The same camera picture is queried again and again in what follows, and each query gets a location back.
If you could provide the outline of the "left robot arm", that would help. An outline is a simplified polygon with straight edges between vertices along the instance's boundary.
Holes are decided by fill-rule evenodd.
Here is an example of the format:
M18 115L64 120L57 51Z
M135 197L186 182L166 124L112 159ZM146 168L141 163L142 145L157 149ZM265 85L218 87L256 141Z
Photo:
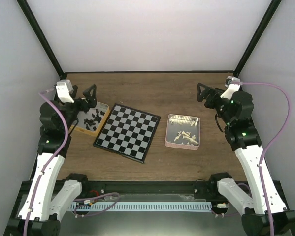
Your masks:
M42 126L36 169L24 205L7 223L6 231L12 236L57 236L72 202L90 194L84 174L70 174L61 190L53 194L71 141L69 129L80 112L97 105L95 84L83 92L82 98L76 98L77 90L70 80L63 80L39 93L44 103L39 109Z

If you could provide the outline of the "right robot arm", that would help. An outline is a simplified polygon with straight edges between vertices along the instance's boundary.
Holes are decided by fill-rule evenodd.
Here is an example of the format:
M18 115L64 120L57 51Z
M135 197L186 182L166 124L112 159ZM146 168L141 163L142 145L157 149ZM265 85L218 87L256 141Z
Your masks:
M209 194L225 197L241 216L248 236L278 236L295 225L295 211L280 197L269 173L262 141L252 121L251 94L241 90L241 83L227 79L226 90L197 85L197 100L214 109L224 123L224 134L239 160L250 193L247 194L228 173L211 175Z

